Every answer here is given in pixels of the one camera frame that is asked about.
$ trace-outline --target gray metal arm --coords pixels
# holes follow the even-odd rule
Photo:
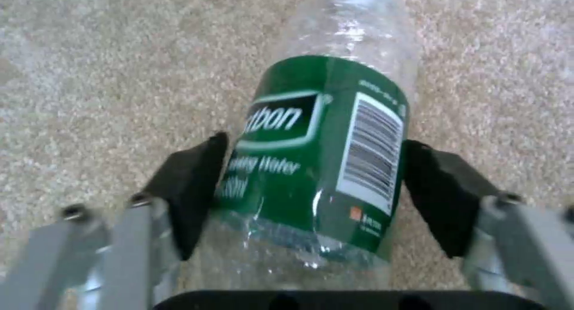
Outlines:
[[[554,210],[486,197],[462,272],[473,289],[513,293],[552,310],[574,309],[572,221]]]
[[[101,218],[73,205],[31,233],[0,285],[0,302],[6,309],[53,310],[74,288],[82,310],[148,309],[173,295],[178,269],[161,199],[131,202],[111,239]]]

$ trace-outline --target plastic water bottle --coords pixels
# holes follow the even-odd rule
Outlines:
[[[417,55],[402,0],[308,0],[205,229],[206,288],[385,289]]]

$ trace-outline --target barcode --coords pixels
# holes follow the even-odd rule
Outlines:
[[[390,215],[402,130],[403,122],[392,110],[357,93],[337,191]]]

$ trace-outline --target label logo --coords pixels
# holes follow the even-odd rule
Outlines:
[[[349,212],[349,218],[351,220],[355,220],[355,222],[360,222],[361,218],[363,218],[363,210],[357,206],[352,206],[351,211]]]
[[[317,133],[325,96],[309,90],[256,99],[236,147],[264,150],[309,143]]]

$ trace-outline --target screw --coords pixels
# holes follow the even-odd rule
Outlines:
[[[502,191],[496,198],[496,206],[498,208],[504,208],[510,204],[516,204],[517,202],[523,202],[522,197],[513,192]]]
[[[139,192],[131,196],[129,201],[129,208],[137,208],[138,206],[145,206],[152,203],[153,196],[147,192]]]
[[[66,221],[79,222],[88,218],[88,209],[83,204],[73,204],[62,208],[60,217]]]

